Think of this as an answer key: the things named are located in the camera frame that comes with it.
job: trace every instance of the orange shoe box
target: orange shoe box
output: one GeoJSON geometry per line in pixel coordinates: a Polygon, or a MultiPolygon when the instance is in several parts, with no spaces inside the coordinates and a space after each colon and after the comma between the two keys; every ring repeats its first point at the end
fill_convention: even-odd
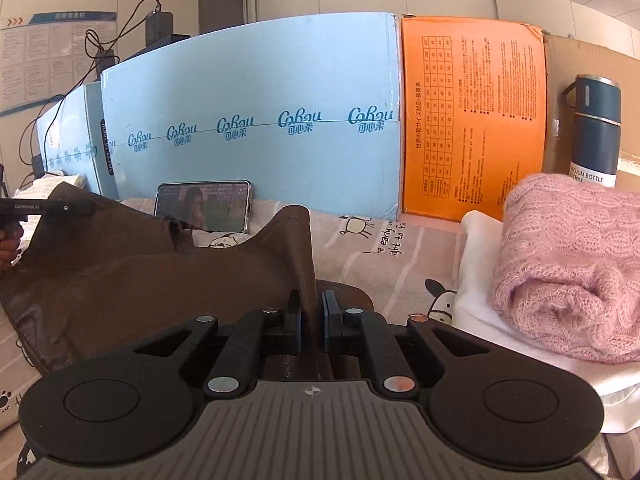
{"type": "Polygon", "coordinates": [[[403,18],[406,213],[502,219],[511,188],[542,169],[542,31],[473,18],[403,18]]]}

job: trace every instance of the smartphone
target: smartphone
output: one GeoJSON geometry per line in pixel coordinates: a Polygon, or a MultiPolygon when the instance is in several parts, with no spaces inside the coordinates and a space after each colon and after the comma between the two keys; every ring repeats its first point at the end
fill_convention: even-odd
{"type": "Polygon", "coordinates": [[[252,185],[247,180],[161,184],[156,216],[171,216],[191,229],[245,233],[249,229],[252,185]]]}

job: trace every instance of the brown leather fabric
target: brown leather fabric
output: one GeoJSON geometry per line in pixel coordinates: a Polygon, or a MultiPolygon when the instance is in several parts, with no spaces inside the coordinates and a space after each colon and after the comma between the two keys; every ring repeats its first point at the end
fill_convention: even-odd
{"type": "Polygon", "coordinates": [[[90,197],[90,217],[40,220],[21,260],[0,277],[0,303],[38,371],[46,373],[210,314],[237,322],[257,308],[286,306],[298,290],[303,355],[291,378],[331,378],[319,349],[318,288],[340,304],[372,309],[361,290],[316,283],[308,210],[288,206],[253,238],[196,248],[174,222],[60,184],[50,198],[90,197]]]}

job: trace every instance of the human hand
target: human hand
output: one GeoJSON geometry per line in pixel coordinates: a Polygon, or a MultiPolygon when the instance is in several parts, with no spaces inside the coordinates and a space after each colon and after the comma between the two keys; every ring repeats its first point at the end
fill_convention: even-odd
{"type": "Polygon", "coordinates": [[[24,230],[19,223],[10,223],[0,229],[0,270],[11,268],[11,262],[14,261],[20,251],[20,238],[24,234],[24,230]]]}

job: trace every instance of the brown cardboard box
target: brown cardboard box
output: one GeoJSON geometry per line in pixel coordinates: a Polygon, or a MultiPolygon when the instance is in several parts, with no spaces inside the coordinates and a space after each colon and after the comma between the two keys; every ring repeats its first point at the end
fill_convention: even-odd
{"type": "Polygon", "coordinates": [[[569,171],[574,111],[560,103],[560,94],[578,74],[600,75],[619,83],[622,92],[622,138],[616,187],[640,191],[640,60],[560,36],[545,34],[544,41],[547,110],[543,171],[569,171]]]}
{"type": "Polygon", "coordinates": [[[542,168],[542,32],[473,18],[402,19],[402,210],[459,221],[502,218],[511,188],[542,168]]]}

